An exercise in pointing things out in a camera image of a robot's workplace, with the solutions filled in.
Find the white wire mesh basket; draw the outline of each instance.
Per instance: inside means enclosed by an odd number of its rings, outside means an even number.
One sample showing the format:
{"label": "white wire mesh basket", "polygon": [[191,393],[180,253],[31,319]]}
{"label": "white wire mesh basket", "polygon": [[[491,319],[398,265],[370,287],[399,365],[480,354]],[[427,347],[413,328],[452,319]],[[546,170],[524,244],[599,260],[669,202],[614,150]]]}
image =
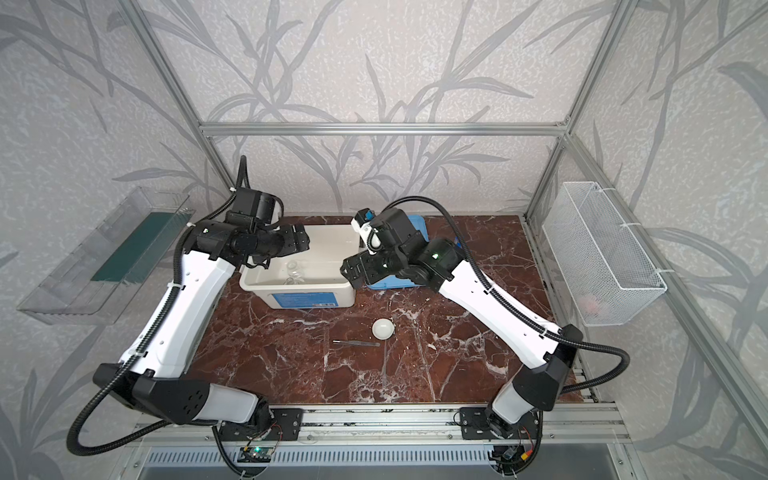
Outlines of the white wire mesh basket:
{"label": "white wire mesh basket", "polygon": [[585,325],[622,325],[667,291],[595,182],[564,182],[543,229]]}

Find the marble tabletop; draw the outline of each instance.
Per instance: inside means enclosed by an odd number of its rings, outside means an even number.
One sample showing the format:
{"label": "marble tabletop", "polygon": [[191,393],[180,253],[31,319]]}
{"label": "marble tabletop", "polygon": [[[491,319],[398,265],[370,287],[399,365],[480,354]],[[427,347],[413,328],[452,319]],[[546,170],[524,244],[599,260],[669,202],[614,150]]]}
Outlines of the marble tabletop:
{"label": "marble tabletop", "polygon": [[[478,264],[528,308],[552,319],[531,249],[516,216],[456,217]],[[287,217],[304,224],[349,217]],[[426,218],[430,238],[453,239],[441,217]],[[273,310],[227,283],[187,378],[266,395],[270,403],[487,402],[520,368],[518,357],[473,315],[426,287],[359,290],[346,309]],[[390,318],[381,346],[371,325]],[[562,402],[580,402],[573,392]]]}

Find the blue container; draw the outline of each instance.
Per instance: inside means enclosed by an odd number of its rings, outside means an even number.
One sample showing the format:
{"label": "blue container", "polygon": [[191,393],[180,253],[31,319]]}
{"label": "blue container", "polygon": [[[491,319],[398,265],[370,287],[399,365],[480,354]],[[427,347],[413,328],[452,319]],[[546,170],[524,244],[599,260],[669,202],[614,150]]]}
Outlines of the blue container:
{"label": "blue container", "polygon": [[[429,242],[429,236],[427,235],[427,224],[424,221],[424,217],[421,215],[408,215],[408,220],[411,220],[413,226],[422,233],[424,240]],[[386,277],[384,280],[380,280],[373,285],[369,286],[371,290],[387,290],[390,288],[406,288],[407,286],[419,286],[413,283],[411,280],[404,280],[394,275]]]}

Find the wallpaper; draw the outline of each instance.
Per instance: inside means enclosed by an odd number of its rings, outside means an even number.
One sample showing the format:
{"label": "wallpaper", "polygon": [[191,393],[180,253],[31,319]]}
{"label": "wallpaper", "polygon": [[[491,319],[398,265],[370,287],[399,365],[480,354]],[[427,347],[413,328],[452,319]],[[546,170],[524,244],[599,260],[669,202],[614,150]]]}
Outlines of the wallpaper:
{"label": "wallpaper", "polygon": [[614,3],[141,0],[202,120],[352,122],[562,121]]}
{"label": "wallpaper", "polygon": [[[453,213],[522,212],[554,145],[553,137],[458,135],[217,141],[231,166],[247,155],[252,185],[281,197],[288,212],[321,214],[381,209],[408,194],[434,198]],[[404,208],[429,209],[422,204]]]}
{"label": "wallpaper", "polygon": [[768,393],[768,2],[638,10],[577,133]]}
{"label": "wallpaper", "polygon": [[[186,191],[197,215],[223,200],[151,63],[113,2],[0,2],[0,478],[107,478],[115,456],[66,452],[66,429],[151,315],[158,269],[113,326],[47,326],[21,300],[137,185]],[[105,401],[83,442],[131,431]]]}
{"label": "wallpaper", "polygon": [[[576,126],[764,392],[766,14],[764,0],[637,8]],[[566,157],[531,221],[577,322],[540,232],[559,182],[583,180],[576,172]],[[621,407],[652,478],[768,478],[768,461],[663,299],[588,336],[632,356],[629,370],[599,389]],[[613,366],[610,357],[583,355],[593,374]]]}

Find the small white dish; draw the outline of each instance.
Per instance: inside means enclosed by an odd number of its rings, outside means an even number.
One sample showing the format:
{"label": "small white dish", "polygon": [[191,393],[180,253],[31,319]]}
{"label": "small white dish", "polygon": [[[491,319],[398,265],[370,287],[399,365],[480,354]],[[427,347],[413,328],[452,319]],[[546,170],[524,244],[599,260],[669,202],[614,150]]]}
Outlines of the small white dish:
{"label": "small white dish", "polygon": [[373,323],[373,336],[379,340],[386,340],[395,332],[395,324],[390,319],[378,319]]}

